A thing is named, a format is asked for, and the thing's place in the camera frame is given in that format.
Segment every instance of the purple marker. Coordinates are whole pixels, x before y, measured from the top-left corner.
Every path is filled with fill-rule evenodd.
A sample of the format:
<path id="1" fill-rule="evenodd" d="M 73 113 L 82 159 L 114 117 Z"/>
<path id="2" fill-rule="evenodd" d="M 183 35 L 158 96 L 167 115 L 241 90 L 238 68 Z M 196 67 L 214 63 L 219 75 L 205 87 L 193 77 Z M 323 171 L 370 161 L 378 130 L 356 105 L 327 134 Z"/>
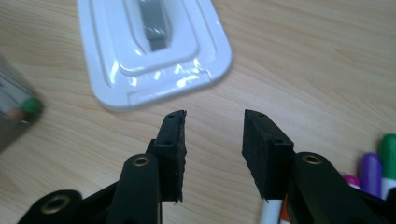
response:
<path id="1" fill-rule="evenodd" d="M 359 171 L 361 190 L 381 198 L 381 178 L 382 167 L 378 156 L 374 152 L 364 154 Z"/>

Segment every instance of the wooden table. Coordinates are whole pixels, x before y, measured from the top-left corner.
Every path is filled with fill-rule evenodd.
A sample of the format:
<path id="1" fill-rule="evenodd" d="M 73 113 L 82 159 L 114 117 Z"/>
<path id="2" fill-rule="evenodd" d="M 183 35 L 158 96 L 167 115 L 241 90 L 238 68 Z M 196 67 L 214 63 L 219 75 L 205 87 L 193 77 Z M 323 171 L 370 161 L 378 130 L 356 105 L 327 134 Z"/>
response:
<path id="1" fill-rule="evenodd" d="M 2 0 L 0 55 L 42 96 L 42 119 L 0 151 L 0 217 L 16 223 L 40 197 L 84 197 L 118 180 L 163 117 L 186 109 L 184 202 L 163 223 L 257 223 L 262 200 L 241 155 L 245 109 L 267 114 L 295 151 L 356 174 L 396 132 L 394 0 L 214 0 L 233 47 L 226 78 L 131 113 L 91 92 L 75 0 Z"/>

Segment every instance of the clamp jaw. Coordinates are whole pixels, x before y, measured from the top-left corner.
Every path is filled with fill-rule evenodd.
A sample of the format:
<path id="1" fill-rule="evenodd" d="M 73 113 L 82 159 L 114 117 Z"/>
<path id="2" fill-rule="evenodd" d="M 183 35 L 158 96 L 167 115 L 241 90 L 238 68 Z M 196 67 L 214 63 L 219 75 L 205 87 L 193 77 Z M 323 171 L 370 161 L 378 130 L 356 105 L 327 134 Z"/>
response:
<path id="1" fill-rule="evenodd" d="M 134 155 L 120 180 L 82 199 L 75 190 L 41 198 L 20 224 L 162 223 L 162 202 L 182 201 L 186 111 L 167 115 L 145 154 Z M 383 201 L 353 189 L 326 158 L 293 151 L 293 142 L 264 114 L 246 110 L 242 155 L 259 193 L 283 200 L 292 224 L 396 223 L 396 189 Z"/>
<path id="2" fill-rule="evenodd" d="M 52 192 L 32 205 L 20 224 L 162 223 L 162 202 L 183 200 L 186 111 L 167 115 L 145 154 L 129 158 L 120 180 L 82 199 L 75 190 Z"/>
<path id="3" fill-rule="evenodd" d="M 383 201 L 350 187 L 330 162 L 293 143 L 264 114 L 246 110 L 243 156 L 262 199 L 283 200 L 292 224 L 396 223 L 396 189 Z"/>

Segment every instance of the metal grommet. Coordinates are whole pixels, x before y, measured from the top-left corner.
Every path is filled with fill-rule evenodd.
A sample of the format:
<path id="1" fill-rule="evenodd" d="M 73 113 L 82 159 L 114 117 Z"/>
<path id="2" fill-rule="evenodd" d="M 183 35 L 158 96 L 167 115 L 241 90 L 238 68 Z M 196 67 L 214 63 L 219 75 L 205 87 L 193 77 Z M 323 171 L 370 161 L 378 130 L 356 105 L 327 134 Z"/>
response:
<path id="1" fill-rule="evenodd" d="M 321 159 L 314 155 L 303 156 L 303 160 L 313 165 L 321 164 Z"/>
<path id="2" fill-rule="evenodd" d="M 41 207 L 44 214 L 54 214 L 64 209 L 70 203 L 67 195 L 55 195 Z"/>
<path id="3" fill-rule="evenodd" d="M 149 164 L 149 158 L 144 156 L 138 157 L 132 161 L 132 164 L 134 166 L 145 166 Z"/>

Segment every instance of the pink marker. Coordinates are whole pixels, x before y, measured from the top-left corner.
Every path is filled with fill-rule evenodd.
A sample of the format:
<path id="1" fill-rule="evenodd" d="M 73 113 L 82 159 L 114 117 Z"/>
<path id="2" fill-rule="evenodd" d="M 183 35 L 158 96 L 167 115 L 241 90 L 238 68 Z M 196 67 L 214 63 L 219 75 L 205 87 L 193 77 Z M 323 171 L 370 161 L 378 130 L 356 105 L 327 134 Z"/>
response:
<path id="1" fill-rule="evenodd" d="M 361 189 L 361 182 L 354 175 L 344 175 L 345 181 L 349 184 L 350 187 L 355 189 Z"/>

